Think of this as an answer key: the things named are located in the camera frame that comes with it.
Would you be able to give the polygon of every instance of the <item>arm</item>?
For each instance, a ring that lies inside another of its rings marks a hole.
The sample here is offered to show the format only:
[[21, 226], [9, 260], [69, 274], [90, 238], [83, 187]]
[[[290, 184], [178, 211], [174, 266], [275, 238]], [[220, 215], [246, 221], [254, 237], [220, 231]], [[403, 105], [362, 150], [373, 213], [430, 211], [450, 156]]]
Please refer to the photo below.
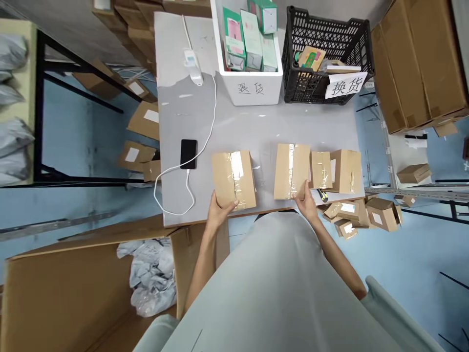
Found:
[[226, 220], [228, 214], [237, 206], [238, 201], [227, 205], [225, 208], [218, 206], [216, 202], [215, 191], [212, 193], [210, 201], [209, 214], [205, 231], [200, 243], [199, 256], [195, 263], [194, 274], [192, 275], [191, 285], [187, 292], [186, 303], [184, 305], [183, 316], [189, 307], [204, 288], [205, 284], [215, 273], [215, 242], [218, 228]]
[[332, 265], [349, 289], [352, 290], [353, 294], [361, 300], [366, 296], [365, 285], [319, 219], [316, 203], [308, 188], [307, 182], [304, 184], [304, 191], [304, 200], [295, 198], [298, 209], [311, 224], [311, 227], [313, 227], [327, 261]]

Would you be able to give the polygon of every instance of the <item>large open cardboard box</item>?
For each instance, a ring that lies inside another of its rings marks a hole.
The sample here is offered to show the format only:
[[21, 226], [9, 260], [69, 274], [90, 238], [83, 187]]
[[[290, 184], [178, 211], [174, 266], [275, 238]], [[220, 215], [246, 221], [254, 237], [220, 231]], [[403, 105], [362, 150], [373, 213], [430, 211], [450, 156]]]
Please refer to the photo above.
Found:
[[[217, 267], [229, 254], [227, 223], [217, 235]], [[170, 236], [178, 318], [197, 260], [205, 224], [163, 228], [161, 215], [119, 223], [12, 257], [6, 262], [2, 352], [131, 352], [154, 320], [130, 305], [132, 256], [118, 259], [119, 243]]]

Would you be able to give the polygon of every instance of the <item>person's left hand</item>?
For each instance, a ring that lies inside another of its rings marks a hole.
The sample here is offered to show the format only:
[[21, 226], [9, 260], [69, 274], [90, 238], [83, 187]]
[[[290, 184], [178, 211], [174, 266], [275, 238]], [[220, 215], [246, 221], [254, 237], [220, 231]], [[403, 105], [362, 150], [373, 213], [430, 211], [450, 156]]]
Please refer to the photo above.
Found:
[[233, 203], [228, 204], [226, 207], [221, 208], [216, 202], [215, 191], [212, 193], [212, 199], [210, 200], [209, 215], [207, 217], [206, 228], [217, 231], [217, 229], [226, 220], [228, 214], [238, 205], [239, 201], [235, 200]]

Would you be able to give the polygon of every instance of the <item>hand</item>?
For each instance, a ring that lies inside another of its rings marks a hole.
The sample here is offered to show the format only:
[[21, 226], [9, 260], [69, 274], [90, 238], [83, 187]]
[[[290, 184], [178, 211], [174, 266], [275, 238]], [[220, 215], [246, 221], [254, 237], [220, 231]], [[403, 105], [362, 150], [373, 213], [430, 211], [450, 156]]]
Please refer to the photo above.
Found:
[[238, 205], [239, 201], [235, 200], [233, 203], [228, 204], [226, 207], [221, 208], [216, 202], [215, 191], [212, 193], [212, 199], [210, 200], [209, 215], [207, 217], [206, 228], [217, 231], [217, 229], [226, 220], [228, 214]]
[[300, 200], [297, 195], [294, 196], [294, 200], [297, 203], [299, 211], [309, 221], [319, 219], [318, 210], [316, 209], [316, 202], [314, 202], [311, 191], [308, 187], [308, 181], [304, 182], [304, 200]]

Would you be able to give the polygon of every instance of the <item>smartphone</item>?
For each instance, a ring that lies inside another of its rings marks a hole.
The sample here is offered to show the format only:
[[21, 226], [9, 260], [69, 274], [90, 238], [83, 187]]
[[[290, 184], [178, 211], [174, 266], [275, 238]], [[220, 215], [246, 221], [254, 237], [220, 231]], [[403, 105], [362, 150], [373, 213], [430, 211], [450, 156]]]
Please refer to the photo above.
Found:
[[[193, 159], [197, 155], [197, 141], [193, 139], [181, 140], [181, 164]], [[195, 169], [197, 159], [181, 166], [181, 169]]]

